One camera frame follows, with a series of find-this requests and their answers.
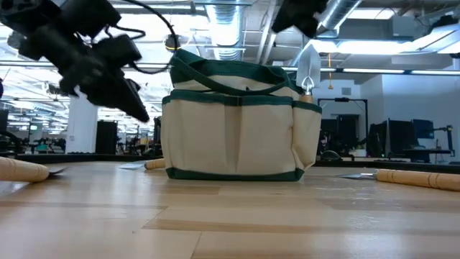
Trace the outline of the ceiling light strip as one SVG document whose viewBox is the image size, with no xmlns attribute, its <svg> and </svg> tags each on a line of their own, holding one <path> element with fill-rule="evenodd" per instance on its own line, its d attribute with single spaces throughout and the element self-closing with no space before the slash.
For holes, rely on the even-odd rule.
<svg viewBox="0 0 460 259">
<path fill-rule="evenodd" d="M 410 76 L 460 76 L 460 70 L 403 70 L 384 68 L 321 68 L 322 73 L 391 74 Z"/>
</svg>

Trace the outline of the cream green-trimmed gardening bag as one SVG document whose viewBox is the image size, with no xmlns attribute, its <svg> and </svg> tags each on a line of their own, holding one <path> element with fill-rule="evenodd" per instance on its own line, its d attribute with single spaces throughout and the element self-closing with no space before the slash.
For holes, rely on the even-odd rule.
<svg viewBox="0 0 460 259">
<path fill-rule="evenodd" d="M 281 68 L 171 59 L 161 146 L 172 179 L 298 181 L 316 161 L 322 109 Z"/>
</svg>

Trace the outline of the steel trowel wooden handle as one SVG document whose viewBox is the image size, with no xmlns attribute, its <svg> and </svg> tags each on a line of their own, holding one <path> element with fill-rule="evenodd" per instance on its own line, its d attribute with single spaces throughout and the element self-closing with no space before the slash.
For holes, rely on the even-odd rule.
<svg viewBox="0 0 460 259">
<path fill-rule="evenodd" d="M 126 169 L 126 170 L 136 170 L 140 168 L 144 168 L 145 170 L 154 170 L 158 168 L 164 168 L 165 167 L 165 159 L 164 158 L 159 158 L 159 159 L 154 159 L 154 160 L 139 160 L 136 162 L 132 163 L 126 163 L 123 165 L 120 165 L 120 169 Z"/>
<path fill-rule="evenodd" d="M 296 86 L 301 87 L 301 100 L 313 103 L 313 89 L 321 82 L 321 57 L 312 45 L 307 45 L 298 60 Z"/>
<path fill-rule="evenodd" d="M 67 167 L 48 168 L 36 163 L 0 157 L 0 181 L 41 182 L 65 169 Z"/>
<path fill-rule="evenodd" d="M 375 180 L 385 183 L 460 192 L 460 175 L 450 173 L 377 169 L 374 173 L 346 174 L 340 175 L 339 178 Z"/>
</svg>

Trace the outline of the silver ribbed ceiling duct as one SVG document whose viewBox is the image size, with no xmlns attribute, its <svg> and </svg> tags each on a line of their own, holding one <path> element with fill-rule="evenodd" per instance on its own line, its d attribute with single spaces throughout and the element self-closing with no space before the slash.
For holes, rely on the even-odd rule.
<svg viewBox="0 0 460 259">
<path fill-rule="evenodd" d="M 242 60 L 241 41 L 244 7 L 241 0 L 218 0 L 208 5 L 211 42 L 217 60 Z"/>
</svg>

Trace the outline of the black storage cabinet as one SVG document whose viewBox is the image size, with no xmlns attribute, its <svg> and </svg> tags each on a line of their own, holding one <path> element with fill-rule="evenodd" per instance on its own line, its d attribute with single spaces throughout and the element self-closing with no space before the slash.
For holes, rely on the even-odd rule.
<svg viewBox="0 0 460 259">
<path fill-rule="evenodd" d="M 102 155 L 115 155 L 117 143 L 116 122 L 98 121 L 96 132 L 96 153 Z"/>
</svg>

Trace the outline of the black computer monitor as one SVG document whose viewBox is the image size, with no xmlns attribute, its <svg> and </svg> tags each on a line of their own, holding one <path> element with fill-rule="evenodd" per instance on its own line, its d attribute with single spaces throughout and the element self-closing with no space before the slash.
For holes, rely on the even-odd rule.
<svg viewBox="0 0 460 259">
<path fill-rule="evenodd" d="M 415 133 L 412 122 L 388 120 L 388 132 L 391 153 L 402 153 L 415 144 Z"/>
</svg>

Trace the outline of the white building column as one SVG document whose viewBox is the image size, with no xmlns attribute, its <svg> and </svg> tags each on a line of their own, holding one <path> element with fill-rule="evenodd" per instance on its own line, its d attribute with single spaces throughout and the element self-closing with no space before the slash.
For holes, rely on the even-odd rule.
<svg viewBox="0 0 460 259">
<path fill-rule="evenodd" d="M 77 97 L 70 98 L 65 152 L 94 153 L 98 107 L 87 100 L 87 96 L 78 87 L 75 92 Z"/>
</svg>

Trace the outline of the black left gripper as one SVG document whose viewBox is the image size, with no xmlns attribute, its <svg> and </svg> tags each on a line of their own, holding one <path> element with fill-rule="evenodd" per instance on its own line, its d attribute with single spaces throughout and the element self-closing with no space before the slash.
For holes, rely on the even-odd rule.
<svg viewBox="0 0 460 259">
<path fill-rule="evenodd" d="M 139 86 L 133 80 L 104 73 L 104 65 L 88 53 L 75 35 L 49 24 L 38 27 L 19 47 L 19 53 L 33 60 L 46 58 L 62 76 L 60 87 L 73 94 L 75 87 L 96 106 L 119 109 L 131 117 L 148 122 L 150 116 L 142 103 Z"/>
</svg>

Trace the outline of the blue tinted computer monitor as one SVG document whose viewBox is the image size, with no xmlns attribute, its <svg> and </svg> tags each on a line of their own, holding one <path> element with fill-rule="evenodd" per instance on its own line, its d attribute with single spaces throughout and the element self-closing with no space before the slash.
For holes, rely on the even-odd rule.
<svg viewBox="0 0 460 259">
<path fill-rule="evenodd" d="M 417 139 L 433 139 L 434 127 L 433 122 L 424 119 L 413 120 L 414 133 Z"/>
</svg>

